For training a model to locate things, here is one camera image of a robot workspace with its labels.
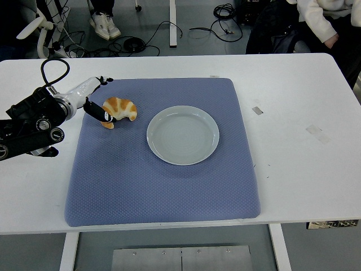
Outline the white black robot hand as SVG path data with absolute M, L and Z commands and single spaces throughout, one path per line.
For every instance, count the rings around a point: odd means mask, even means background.
M 78 109 L 83 108 L 86 113 L 101 122 L 115 123 L 117 120 L 114 116 L 99 105 L 89 101 L 89 96 L 93 92 L 112 81 L 113 79 L 110 77 L 91 77 L 67 93 L 56 93 L 54 98 L 65 112 L 65 120 L 70 120 Z

